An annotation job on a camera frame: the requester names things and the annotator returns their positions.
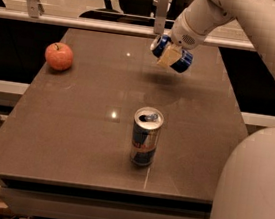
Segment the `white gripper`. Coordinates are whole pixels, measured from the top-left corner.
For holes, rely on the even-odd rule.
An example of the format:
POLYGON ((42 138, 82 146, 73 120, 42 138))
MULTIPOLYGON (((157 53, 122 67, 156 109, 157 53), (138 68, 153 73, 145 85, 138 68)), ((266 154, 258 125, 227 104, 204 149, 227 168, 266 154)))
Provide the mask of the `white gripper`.
POLYGON ((161 57, 157 60, 157 64, 163 68, 170 67, 182 58, 182 48, 192 50, 202 44, 206 34, 200 24, 182 13, 174 21, 168 36, 173 43, 163 50, 161 57))

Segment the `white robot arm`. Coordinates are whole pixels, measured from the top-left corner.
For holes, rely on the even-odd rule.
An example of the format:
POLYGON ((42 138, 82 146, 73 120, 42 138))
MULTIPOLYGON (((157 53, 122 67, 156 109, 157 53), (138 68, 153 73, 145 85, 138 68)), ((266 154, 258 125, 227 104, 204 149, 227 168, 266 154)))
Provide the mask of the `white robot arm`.
MULTIPOLYGON (((170 31, 174 45, 190 50, 235 20, 251 41, 261 67, 223 50, 239 106, 275 116, 275 0, 194 0, 170 31)), ((275 219, 275 126, 249 135, 235 148, 220 176, 210 219, 275 219)))

